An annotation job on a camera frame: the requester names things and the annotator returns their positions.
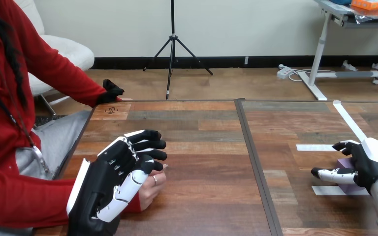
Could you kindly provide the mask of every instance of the red sweater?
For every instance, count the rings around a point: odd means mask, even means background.
[[[15,49],[20,52],[18,62],[24,77],[23,91],[27,107],[23,109],[16,96],[14,74],[5,59],[0,40],[0,70],[5,77],[9,91],[0,76],[0,99],[19,123],[14,105],[16,102],[27,130],[34,125],[34,101],[30,90],[28,74],[35,75],[43,82],[74,100],[95,106],[99,95],[105,89],[92,81],[80,68],[51,49],[38,35],[28,17],[13,0],[0,0],[0,17],[13,27],[8,32]],[[30,133],[36,145],[40,139]],[[0,226],[12,228],[49,227],[68,222],[66,205],[74,180],[41,180],[19,175],[15,162],[15,149],[29,147],[25,135],[16,128],[0,108]],[[138,195],[131,201],[128,211],[140,211]]]

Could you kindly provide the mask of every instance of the tripod leg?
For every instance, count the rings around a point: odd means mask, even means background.
[[[173,43],[173,63],[176,63],[177,62],[177,59],[176,59],[176,42]]]
[[[170,48],[170,64],[169,64],[169,79],[167,80],[167,93],[166,93],[166,100],[169,99],[169,91],[170,91],[170,79],[172,77],[172,65],[173,65],[173,58],[174,58],[174,46],[175,40],[172,40],[172,47]]]
[[[167,42],[163,45],[163,47],[160,49],[160,51],[153,57],[151,61],[149,61],[146,66],[144,67],[143,71],[146,71],[147,68],[149,68],[149,65],[151,65],[154,60],[157,58],[157,56],[163,51],[163,49],[166,47],[166,45],[170,42],[171,39],[167,40]]]
[[[198,64],[201,66],[201,67],[203,67],[205,70],[207,70],[211,75],[214,75],[214,74],[212,74],[212,72],[208,69],[208,68],[206,68],[203,64],[202,64],[202,62],[195,56],[195,54],[193,54],[181,41],[180,41],[180,39],[178,39],[178,38],[176,38],[176,40],[186,49],[186,51],[187,52],[189,52],[191,55],[192,55],[192,57],[194,57],[195,59],[196,59],[196,61],[198,62]]]

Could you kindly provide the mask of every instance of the white chair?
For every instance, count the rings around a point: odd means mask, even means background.
[[[60,55],[69,59],[69,61],[82,70],[87,70],[92,67],[95,56],[89,48],[70,39],[45,34],[43,21],[35,6],[34,0],[15,0],[15,2],[25,12],[38,34],[48,45],[50,45],[50,47],[57,49]],[[53,88],[30,73],[28,73],[28,77],[32,94],[34,96],[39,96],[49,111],[55,115],[56,113],[53,108],[51,108],[50,104],[43,96],[43,93],[48,92]]]

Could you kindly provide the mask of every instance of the wooden tabletop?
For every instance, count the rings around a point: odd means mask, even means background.
[[[378,139],[378,103],[342,105],[367,137]],[[311,188],[335,185],[312,177],[311,168],[334,168],[346,156],[296,148],[358,141],[332,103],[246,101],[243,108],[284,236],[378,236],[369,195],[316,195]]]
[[[343,106],[378,139],[378,103]],[[332,103],[100,105],[62,178],[76,178],[83,158],[94,161],[118,136],[140,129],[159,130],[167,141],[167,187],[143,213],[123,215],[117,235],[378,236],[370,196],[317,195],[312,188],[334,184],[314,178],[311,168],[333,168],[345,156],[296,148],[358,140]],[[60,226],[36,235],[66,232]]]
[[[143,213],[122,216],[117,235],[270,235],[233,101],[100,105],[63,178],[76,178],[83,158],[94,161],[118,136],[141,129],[159,130],[167,141],[167,186]]]

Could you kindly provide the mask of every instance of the black and white robotic hand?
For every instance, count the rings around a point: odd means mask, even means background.
[[[351,155],[353,169],[321,169],[313,168],[311,173],[323,180],[338,184],[356,183],[366,188],[373,198],[378,217],[378,140],[366,138],[362,143],[352,140],[342,141],[333,145],[344,155]]]
[[[95,162],[83,160],[67,202],[68,236],[113,235],[125,209],[152,170],[161,171],[166,142],[154,130],[120,136]]]

